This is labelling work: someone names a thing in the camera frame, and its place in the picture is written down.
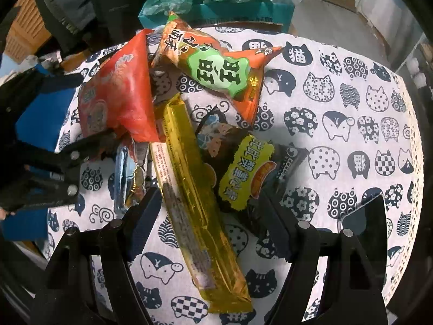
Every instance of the white tablecloth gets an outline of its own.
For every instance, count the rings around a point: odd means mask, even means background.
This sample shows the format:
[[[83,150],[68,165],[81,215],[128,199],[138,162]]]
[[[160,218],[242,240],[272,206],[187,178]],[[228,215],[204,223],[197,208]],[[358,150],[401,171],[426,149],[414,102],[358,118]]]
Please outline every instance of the white tablecloth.
[[[288,34],[261,34],[237,28],[203,28],[233,50],[263,46],[287,46],[265,68],[254,135],[281,144],[294,143],[310,151],[288,183],[281,202],[299,219],[317,228],[337,232],[337,218],[380,191],[388,223],[388,262],[383,295],[389,298],[400,256],[408,245],[411,222],[412,173],[408,105],[401,98],[404,84],[388,69],[340,47],[324,45]],[[150,38],[154,52],[157,37]],[[87,82],[99,70],[98,58],[120,48],[91,56],[79,71]],[[157,101],[180,91],[194,125],[215,105],[228,123],[243,126],[229,101],[211,95],[174,67],[153,75]],[[81,138],[77,94],[61,129],[58,149]],[[147,174],[156,181],[152,165]],[[65,229],[77,225],[81,231],[104,226],[113,212],[114,161],[88,162],[81,169],[78,203],[51,209],[49,258]],[[235,249],[246,275],[254,312],[208,314],[207,305],[191,282],[163,206],[142,255],[131,272],[150,315],[157,324],[214,325],[239,323],[261,325],[280,293],[290,265],[273,255],[268,239],[258,241],[239,222],[225,215],[232,241],[243,241]],[[94,257],[95,282],[101,299],[109,306],[100,259]],[[315,316],[323,288],[326,258],[320,258],[315,286],[304,319]],[[177,308],[179,301],[188,312]]]

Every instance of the blue fabric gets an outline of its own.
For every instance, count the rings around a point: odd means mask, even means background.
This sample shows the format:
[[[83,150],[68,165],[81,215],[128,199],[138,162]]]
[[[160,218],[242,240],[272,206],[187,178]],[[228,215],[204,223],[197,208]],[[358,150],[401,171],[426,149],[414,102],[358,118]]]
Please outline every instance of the blue fabric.
[[[74,96],[75,89],[39,94],[17,122],[18,139],[54,151],[58,134]],[[18,211],[1,223],[3,235],[10,241],[46,239],[47,209]]]

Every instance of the snack package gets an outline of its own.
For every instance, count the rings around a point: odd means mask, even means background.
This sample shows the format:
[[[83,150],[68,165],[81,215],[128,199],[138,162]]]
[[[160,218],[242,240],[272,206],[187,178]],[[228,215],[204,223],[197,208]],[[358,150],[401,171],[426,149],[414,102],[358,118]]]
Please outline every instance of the snack package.
[[[289,178],[308,150],[259,141],[247,129],[220,121],[223,118],[215,107],[201,120],[196,130],[201,157],[221,210],[236,210],[244,226],[262,235],[265,230],[255,214],[261,188],[270,185],[282,199]]]
[[[260,99],[263,68],[282,47],[230,52],[218,40],[171,12],[152,61],[156,67],[168,58],[185,74],[231,99],[242,118],[253,124]]]
[[[166,143],[151,143],[165,206],[193,283],[210,313],[252,311],[245,278],[224,234],[195,134],[180,95],[164,110]]]
[[[122,218],[126,211],[138,205],[145,195],[145,177],[149,143],[136,143],[124,136],[116,151],[114,179],[109,178],[108,188],[114,198],[114,213]]]
[[[106,61],[78,93],[84,137],[112,128],[137,142],[157,142],[144,29]]]

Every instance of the yellow snack wrapper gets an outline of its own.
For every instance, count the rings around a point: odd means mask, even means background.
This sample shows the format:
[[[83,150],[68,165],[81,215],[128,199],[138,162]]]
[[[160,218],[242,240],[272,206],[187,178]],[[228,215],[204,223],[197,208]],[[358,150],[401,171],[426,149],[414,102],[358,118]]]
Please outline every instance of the yellow snack wrapper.
[[[193,283],[210,313],[252,311],[248,287],[206,175],[185,103],[174,96],[164,110],[166,143],[152,143],[162,195]]]

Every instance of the table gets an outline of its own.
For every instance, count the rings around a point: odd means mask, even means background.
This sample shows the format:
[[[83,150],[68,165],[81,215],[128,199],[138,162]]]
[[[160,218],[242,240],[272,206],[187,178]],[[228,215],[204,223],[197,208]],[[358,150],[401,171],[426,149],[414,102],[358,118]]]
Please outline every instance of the table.
[[[382,295],[385,304],[410,257],[421,212],[423,153],[416,116],[402,79],[372,60],[331,45],[288,35],[211,27],[211,34],[233,50],[285,46],[265,68],[264,85],[254,135],[260,140],[293,143],[310,154],[290,179],[281,204],[298,219],[317,228],[337,232],[342,212],[355,208],[382,192],[388,227],[388,261]],[[160,36],[148,39],[155,51]],[[89,57],[77,71],[87,82],[99,70],[98,59],[122,45]],[[207,92],[174,67],[152,75],[156,103],[182,93],[191,121],[197,126],[215,105],[229,124],[245,122],[227,99]],[[58,141],[58,150],[81,138],[77,94],[69,107]],[[151,158],[147,176],[156,184]],[[88,162],[81,168],[78,202],[54,208],[48,214],[49,236],[44,253],[49,258],[70,226],[96,229],[115,217],[113,211],[114,161]],[[258,240],[230,215],[223,216],[226,232],[235,247],[247,282],[255,287],[248,314],[208,314],[191,276],[183,265],[167,212],[162,206],[142,253],[131,264],[137,288],[156,324],[237,323],[259,325],[275,303],[290,265],[273,256],[269,239]],[[100,259],[94,257],[95,284],[100,299],[110,307]],[[317,313],[326,271],[326,258],[317,265],[317,277],[304,319]],[[177,311],[178,300],[189,302],[192,315]],[[200,315],[197,307],[202,307]]]

